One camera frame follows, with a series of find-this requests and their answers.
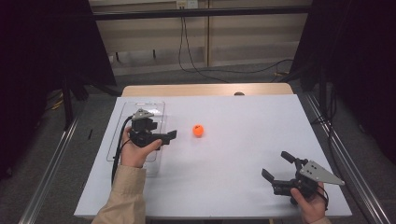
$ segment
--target human hand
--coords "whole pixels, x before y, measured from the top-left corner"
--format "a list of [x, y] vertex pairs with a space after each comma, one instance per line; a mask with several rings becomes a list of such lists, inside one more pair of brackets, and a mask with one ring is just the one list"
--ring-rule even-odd
[[[318, 193], [323, 194], [323, 183], [318, 182], [318, 185]], [[301, 216], [304, 223], [312, 223], [325, 217], [325, 201], [319, 195], [315, 193], [306, 200], [297, 189], [291, 189], [290, 193], [302, 209]]]
[[147, 155], [160, 147], [163, 141], [158, 139], [146, 147], [138, 147], [129, 138], [129, 131], [131, 131], [131, 129], [132, 127], [125, 128], [122, 134], [123, 148], [120, 155], [121, 165], [142, 168], [146, 161]]

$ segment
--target beige sleeve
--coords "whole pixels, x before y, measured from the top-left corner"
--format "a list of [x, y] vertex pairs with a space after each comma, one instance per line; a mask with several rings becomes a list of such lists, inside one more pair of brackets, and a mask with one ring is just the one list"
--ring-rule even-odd
[[326, 217], [319, 219], [318, 221], [312, 222], [311, 224], [332, 224]]
[[119, 165], [107, 203], [92, 223], [144, 224], [146, 222], [146, 204], [143, 199], [145, 181], [146, 170]]

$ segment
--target gray bracket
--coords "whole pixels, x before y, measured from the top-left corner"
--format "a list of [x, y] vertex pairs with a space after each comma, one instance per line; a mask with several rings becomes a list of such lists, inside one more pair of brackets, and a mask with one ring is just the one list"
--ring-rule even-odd
[[320, 166], [314, 161], [309, 161], [303, 169], [300, 170], [300, 174], [304, 175], [312, 180], [320, 181], [323, 183], [334, 184], [334, 185], [345, 185], [345, 182], [338, 178], [336, 175], [330, 173], [325, 168]]
[[132, 115], [132, 120], [146, 119], [149, 117], [154, 117], [154, 114], [148, 112], [147, 110], [140, 108], [136, 111], [136, 113], [134, 113]]

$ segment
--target person's right hand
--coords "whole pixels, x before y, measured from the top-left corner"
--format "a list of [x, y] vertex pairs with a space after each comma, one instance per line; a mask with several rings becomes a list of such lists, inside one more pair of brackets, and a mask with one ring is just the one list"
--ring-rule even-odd
[[[318, 182], [318, 185], [323, 188], [322, 182]], [[320, 196], [314, 194], [311, 199], [306, 200], [299, 190], [291, 189], [290, 192], [301, 207], [303, 222], [312, 223], [325, 217], [326, 205]], [[318, 188], [318, 192], [323, 194], [323, 189]]]

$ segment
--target person's left hand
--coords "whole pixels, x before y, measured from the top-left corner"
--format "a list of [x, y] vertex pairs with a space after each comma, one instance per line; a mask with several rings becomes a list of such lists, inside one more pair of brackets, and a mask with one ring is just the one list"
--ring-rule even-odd
[[131, 129], [132, 127], [125, 128], [122, 134], [123, 148], [120, 155], [121, 165], [131, 166], [134, 168], [142, 168], [143, 164], [146, 161], [147, 155], [160, 147], [163, 141], [161, 139], [158, 139], [147, 145], [146, 147], [138, 147], [129, 138], [129, 131], [131, 131]]

